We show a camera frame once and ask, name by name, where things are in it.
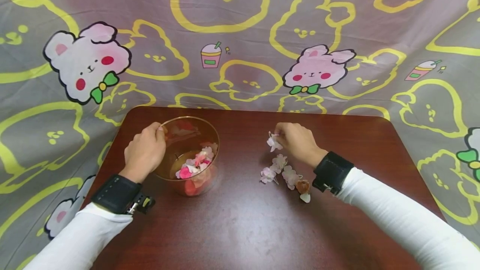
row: wrist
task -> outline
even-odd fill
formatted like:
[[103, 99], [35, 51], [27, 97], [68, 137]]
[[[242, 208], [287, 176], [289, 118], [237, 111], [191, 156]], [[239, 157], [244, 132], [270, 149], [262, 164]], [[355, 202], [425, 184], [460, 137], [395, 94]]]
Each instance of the wrist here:
[[120, 171], [119, 175], [133, 181], [136, 184], [141, 184], [148, 176], [148, 172], [125, 166], [125, 168]]
[[305, 163], [315, 169], [319, 163], [323, 160], [323, 158], [327, 155], [328, 151], [323, 150], [321, 148], [316, 148], [309, 154]]

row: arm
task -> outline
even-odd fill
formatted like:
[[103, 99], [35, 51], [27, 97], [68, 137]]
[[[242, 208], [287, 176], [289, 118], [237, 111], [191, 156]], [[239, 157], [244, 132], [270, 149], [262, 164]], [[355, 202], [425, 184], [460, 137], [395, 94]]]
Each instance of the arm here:
[[[125, 149], [125, 168], [119, 175], [142, 183], [160, 165], [165, 154], [165, 136], [155, 122], [135, 135]], [[25, 270], [85, 270], [133, 218], [114, 214], [94, 203], [73, 220], [26, 267]]]
[[[311, 131], [279, 123], [275, 134], [297, 159], [315, 168], [326, 156]], [[361, 209], [426, 269], [478, 269], [480, 252], [463, 235], [416, 201], [353, 168], [337, 198]]]

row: clear glass cup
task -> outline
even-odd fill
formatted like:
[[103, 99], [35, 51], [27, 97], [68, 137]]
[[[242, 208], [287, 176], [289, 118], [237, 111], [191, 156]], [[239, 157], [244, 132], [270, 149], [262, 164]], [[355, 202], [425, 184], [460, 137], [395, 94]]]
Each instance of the clear glass cup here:
[[[167, 181], [178, 194], [193, 197], [201, 195], [215, 184], [218, 176], [217, 156], [220, 147], [215, 128], [202, 118], [183, 116], [162, 124], [167, 149], [155, 174]], [[214, 157], [202, 172], [187, 179], [177, 179], [175, 173], [187, 159], [195, 159], [202, 148], [210, 146]]]

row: table surface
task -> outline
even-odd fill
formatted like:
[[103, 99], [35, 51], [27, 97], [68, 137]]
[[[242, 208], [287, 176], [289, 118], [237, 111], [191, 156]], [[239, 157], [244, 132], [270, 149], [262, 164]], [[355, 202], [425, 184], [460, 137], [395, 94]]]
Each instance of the table surface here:
[[[393, 125], [379, 117], [136, 107], [123, 121], [88, 198], [124, 166], [123, 150], [151, 124], [191, 115], [220, 136], [219, 178], [199, 197], [177, 195], [155, 175], [143, 184], [157, 204], [100, 254], [93, 269], [419, 269], [360, 210], [312, 190], [303, 203], [279, 176], [259, 182], [275, 153], [266, 144], [277, 122], [312, 130], [320, 147], [408, 195], [442, 217]], [[312, 169], [290, 160], [313, 181]]]

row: white long sleeve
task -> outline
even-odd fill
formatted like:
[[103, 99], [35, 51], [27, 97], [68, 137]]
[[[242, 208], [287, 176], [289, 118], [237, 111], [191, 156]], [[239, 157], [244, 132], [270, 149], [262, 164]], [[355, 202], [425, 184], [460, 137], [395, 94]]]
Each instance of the white long sleeve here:
[[416, 201], [353, 168], [337, 197], [362, 210], [424, 269], [479, 269], [480, 252]]
[[24, 270], [86, 270], [100, 252], [132, 222], [131, 215], [117, 215], [88, 204]]

